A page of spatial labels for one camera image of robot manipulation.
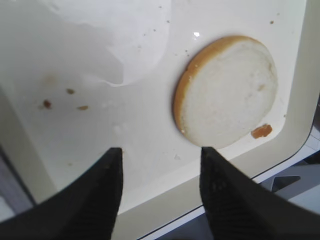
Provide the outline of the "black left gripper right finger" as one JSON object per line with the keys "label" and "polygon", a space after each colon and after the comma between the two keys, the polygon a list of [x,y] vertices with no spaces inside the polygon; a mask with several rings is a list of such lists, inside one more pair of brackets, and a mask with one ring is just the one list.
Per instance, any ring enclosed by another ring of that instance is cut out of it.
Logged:
{"label": "black left gripper right finger", "polygon": [[319,215],[252,181],[212,147],[202,147],[200,196],[215,240],[318,240]]}

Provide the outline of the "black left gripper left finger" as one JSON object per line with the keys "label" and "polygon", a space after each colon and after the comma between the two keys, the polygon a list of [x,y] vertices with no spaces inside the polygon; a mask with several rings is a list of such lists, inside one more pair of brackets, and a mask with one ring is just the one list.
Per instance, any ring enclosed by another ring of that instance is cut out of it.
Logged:
{"label": "black left gripper left finger", "polygon": [[110,240],[123,194],[123,151],[112,147],[71,185],[0,224],[2,240]]}

